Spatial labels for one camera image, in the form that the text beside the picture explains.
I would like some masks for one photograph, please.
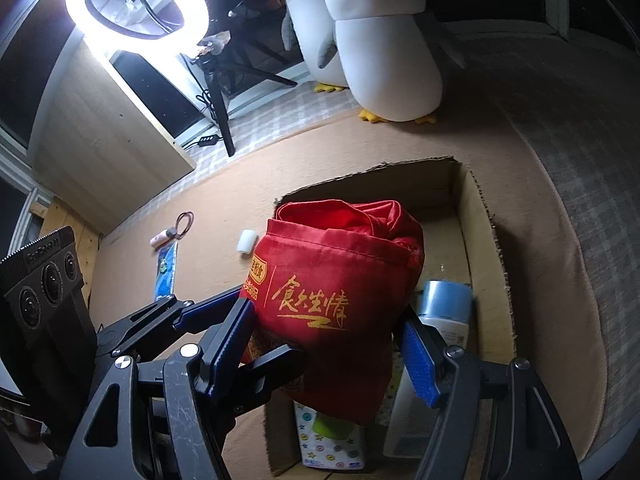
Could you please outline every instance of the red cloth bag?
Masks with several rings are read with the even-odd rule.
[[[370,423],[391,377],[391,329],[423,261],[422,228],[395,200],[281,206],[242,288],[258,317],[251,358],[284,342],[301,346],[310,362],[285,393]]]

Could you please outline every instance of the gray wing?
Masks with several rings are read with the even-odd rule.
[[[282,20],[282,44],[284,45],[284,50],[288,52],[295,43],[296,31],[293,28],[293,20],[291,19],[291,14],[289,14],[289,8],[287,8],[287,13]]]
[[[462,42],[441,24],[432,12],[421,12],[414,15],[415,23],[420,29],[424,39],[436,41],[443,52],[460,68],[466,68],[465,55]]]
[[[327,66],[336,54],[338,54],[338,47],[335,44],[334,32],[331,31],[320,44],[320,50],[318,51],[318,68]]]

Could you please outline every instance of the penguin foot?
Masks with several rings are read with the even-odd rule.
[[[438,122],[438,119],[436,118],[436,114],[427,114],[422,117],[418,117],[417,119],[414,119],[414,121],[416,124],[423,124],[423,123],[435,124]]]
[[[344,89],[344,86],[325,85],[324,83],[318,83],[314,88],[314,92],[341,92]]]
[[[358,114],[358,117],[361,118],[363,121],[369,121],[370,123],[388,123],[389,122],[384,117],[380,117],[380,116],[377,116],[376,114],[372,114],[371,112],[369,112],[368,110],[365,110],[364,108]]]

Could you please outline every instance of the blue bottle cap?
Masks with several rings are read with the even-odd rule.
[[[473,290],[468,285],[427,282],[416,314],[418,317],[440,317],[468,324],[473,298]]]

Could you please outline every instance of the ring light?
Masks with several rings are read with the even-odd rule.
[[[209,28],[209,11],[204,0],[173,0],[182,13],[184,25],[165,36],[144,38],[141,34],[124,34],[109,28],[94,18],[85,0],[66,0],[66,8],[71,19],[85,35],[98,41],[109,43],[114,48],[137,54],[158,54],[162,52],[174,56],[181,52],[192,54],[198,42]]]

